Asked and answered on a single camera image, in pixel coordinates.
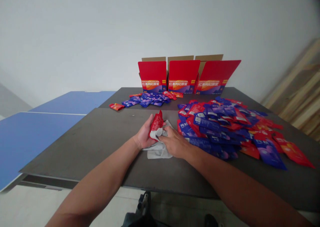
forearm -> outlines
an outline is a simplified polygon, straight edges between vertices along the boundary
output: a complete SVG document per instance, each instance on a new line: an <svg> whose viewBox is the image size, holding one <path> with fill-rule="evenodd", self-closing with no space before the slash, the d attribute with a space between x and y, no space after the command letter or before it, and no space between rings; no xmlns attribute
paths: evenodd
<svg viewBox="0 0 320 227"><path fill-rule="evenodd" d="M232 165L197 147L184 159L212 185L221 200L250 226L311 225L292 206Z"/></svg>
<svg viewBox="0 0 320 227"><path fill-rule="evenodd" d="M77 215L86 222L93 221L118 191L139 151L134 139L129 139L76 185L55 215Z"/></svg>

gray cloth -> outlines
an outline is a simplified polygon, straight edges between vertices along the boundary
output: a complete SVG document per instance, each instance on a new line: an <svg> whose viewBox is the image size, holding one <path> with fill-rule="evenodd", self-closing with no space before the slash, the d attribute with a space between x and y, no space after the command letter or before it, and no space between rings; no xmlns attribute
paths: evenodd
<svg viewBox="0 0 320 227"><path fill-rule="evenodd" d="M169 120L165 121L166 126L172 127ZM147 152L148 159L169 159L172 155L168 152L165 144L158 139L158 136L168 136L167 132L163 128L159 128L156 131L151 131L151 138L158 140L155 144L151 145L149 148L143 150Z"/></svg>

blue table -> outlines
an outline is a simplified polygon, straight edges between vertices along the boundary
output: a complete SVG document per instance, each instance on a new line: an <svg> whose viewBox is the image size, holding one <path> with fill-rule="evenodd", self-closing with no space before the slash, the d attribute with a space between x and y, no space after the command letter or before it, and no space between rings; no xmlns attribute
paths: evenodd
<svg viewBox="0 0 320 227"><path fill-rule="evenodd" d="M114 93L72 91L0 121L0 190L27 163Z"/></svg>

gray table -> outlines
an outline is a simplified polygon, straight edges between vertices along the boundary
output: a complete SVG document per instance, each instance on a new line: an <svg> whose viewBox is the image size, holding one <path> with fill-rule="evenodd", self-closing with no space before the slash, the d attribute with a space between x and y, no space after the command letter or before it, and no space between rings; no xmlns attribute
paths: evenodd
<svg viewBox="0 0 320 227"><path fill-rule="evenodd" d="M169 119L176 128L177 110L164 110L162 107L160 109L164 118ZM138 130L137 126L141 126L151 113L155 114L158 110L159 108L146 108L143 111L127 108L116 112L103 107L94 109L21 170L27 175L22 184L74 187L90 170L133 136ZM268 118L284 125L284 130L280 132L287 140L296 143L317 169L300 166L284 154L281 154L281 157L288 171L275 169L242 153L230 164L262 183L296 209L319 212L319 144L273 113L270 113ZM219 198L207 181L184 160L148 160L146 152L141 152L133 162L123 186Z"/></svg>
<svg viewBox="0 0 320 227"><path fill-rule="evenodd" d="M111 103L120 103L128 100L129 95L136 94L136 93L142 93L143 90L140 87L136 88L130 88L130 87L123 87L119 89L114 95L112 95L110 98L108 98L103 104L99 106L99 108L109 108L109 104ZM172 101L171 103L163 104L161 107L155 106L155 105L149 105L148 109L152 110L178 110L178 104L189 102L191 99L197 99L199 102L205 102L211 99L214 99L216 96L220 95L194 95L194 94L184 94L183 98L178 98L175 101ZM267 109L266 107L259 104L257 101L253 100L252 98L248 97L238 89L234 87L226 87L221 94L221 97L223 98L231 98L236 99L238 101L244 102L248 109L254 109L258 111L263 111L266 113L270 113L271 111ZM140 104L134 105L130 107L130 109L145 109Z"/></svg>

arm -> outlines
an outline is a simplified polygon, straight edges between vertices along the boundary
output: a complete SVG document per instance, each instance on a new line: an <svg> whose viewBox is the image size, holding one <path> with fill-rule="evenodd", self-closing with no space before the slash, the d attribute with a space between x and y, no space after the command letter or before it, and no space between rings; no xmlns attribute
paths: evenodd
<svg viewBox="0 0 320 227"><path fill-rule="evenodd" d="M312 226L292 206L245 173L189 144L170 127L160 137L173 156L185 159L211 184L221 200L249 226Z"/></svg>
<svg viewBox="0 0 320 227"><path fill-rule="evenodd" d="M155 141L148 134L153 115L139 132L89 172L69 193L47 223L51 226L89 226L121 186L139 151Z"/></svg>

